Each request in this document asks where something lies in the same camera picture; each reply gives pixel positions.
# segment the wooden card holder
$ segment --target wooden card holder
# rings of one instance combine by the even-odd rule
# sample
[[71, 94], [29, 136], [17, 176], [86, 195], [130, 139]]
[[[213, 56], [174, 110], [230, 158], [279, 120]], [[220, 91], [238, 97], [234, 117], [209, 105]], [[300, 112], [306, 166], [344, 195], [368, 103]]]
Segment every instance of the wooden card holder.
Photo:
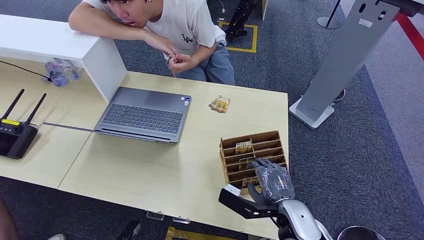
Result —
[[[252, 141], [252, 151], [236, 154], [236, 144]], [[247, 184], [252, 183], [260, 191], [258, 178], [253, 168], [246, 169], [246, 164], [256, 158], [264, 158], [286, 167], [286, 160], [280, 134], [276, 131], [251, 134], [246, 136], [222, 139], [219, 144], [219, 158], [221, 159], [225, 183], [241, 190], [242, 195], [249, 194]]]

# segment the router antenna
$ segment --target router antenna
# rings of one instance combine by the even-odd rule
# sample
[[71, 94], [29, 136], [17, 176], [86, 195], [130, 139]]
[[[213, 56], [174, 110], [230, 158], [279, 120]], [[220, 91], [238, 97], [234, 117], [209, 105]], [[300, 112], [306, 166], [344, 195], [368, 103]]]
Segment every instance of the router antenna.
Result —
[[16, 103], [19, 101], [19, 99], [21, 98], [24, 91], [25, 91], [25, 89], [23, 89], [23, 88], [20, 90], [20, 92], [17, 94], [17, 96], [13, 100], [12, 104], [6, 110], [6, 112], [4, 113], [4, 115], [1, 119], [6, 119], [9, 116], [9, 114], [12, 112], [12, 109], [15, 107]]
[[38, 101], [37, 106], [35, 106], [34, 110], [32, 110], [31, 114], [29, 115], [28, 119], [26, 120], [26, 124], [30, 124], [31, 120], [33, 119], [34, 115], [36, 114], [37, 110], [39, 109], [41, 103], [44, 101], [44, 98], [46, 98], [47, 93], [44, 93], [40, 99], [40, 101]]

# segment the man's hand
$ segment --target man's hand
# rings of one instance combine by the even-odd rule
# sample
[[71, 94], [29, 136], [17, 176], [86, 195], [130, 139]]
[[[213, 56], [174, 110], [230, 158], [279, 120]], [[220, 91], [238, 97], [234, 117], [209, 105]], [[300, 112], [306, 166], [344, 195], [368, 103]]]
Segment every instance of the man's hand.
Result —
[[168, 62], [168, 68], [173, 74], [178, 74], [186, 70], [192, 69], [196, 66], [196, 63], [192, 60], [192, 57], [185, 54], [177, 54], [171, 57]]
[[143, 40], [155, 49], [159, 49], [162, 53], [174, 57], [178, 54], [174, 45], [165, 37], [159, 36], [153, 32], [146, 31]]

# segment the laptop keyboard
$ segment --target laptop keyboard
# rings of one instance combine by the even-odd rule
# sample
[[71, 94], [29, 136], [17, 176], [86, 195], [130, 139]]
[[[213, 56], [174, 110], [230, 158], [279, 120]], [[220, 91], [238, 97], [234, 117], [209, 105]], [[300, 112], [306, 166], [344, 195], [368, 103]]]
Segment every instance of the laptop keyboard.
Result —
[[102, 123], [176, 134], [183, 114], [113, 103]]

